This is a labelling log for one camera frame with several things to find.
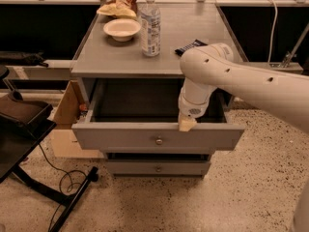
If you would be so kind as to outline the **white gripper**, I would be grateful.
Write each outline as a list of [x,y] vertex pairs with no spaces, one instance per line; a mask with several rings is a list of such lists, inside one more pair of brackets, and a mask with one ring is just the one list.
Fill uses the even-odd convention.
[[178,118],[179,131],[187,132],[196,126],[195,119],[205,114],[214,91],[214,86],[195,83],[189,78],[184,80],[178,101],[181,113]]

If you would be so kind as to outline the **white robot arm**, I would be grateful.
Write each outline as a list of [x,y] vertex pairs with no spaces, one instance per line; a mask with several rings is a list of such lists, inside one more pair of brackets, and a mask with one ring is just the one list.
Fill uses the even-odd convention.
[[184,75],[179,96],[183,118],[203,116],[211,93],[219,88],[309,132],[308,76],[236,64],[232,49],[224,43],[190,48],[182,55],[180,68]]

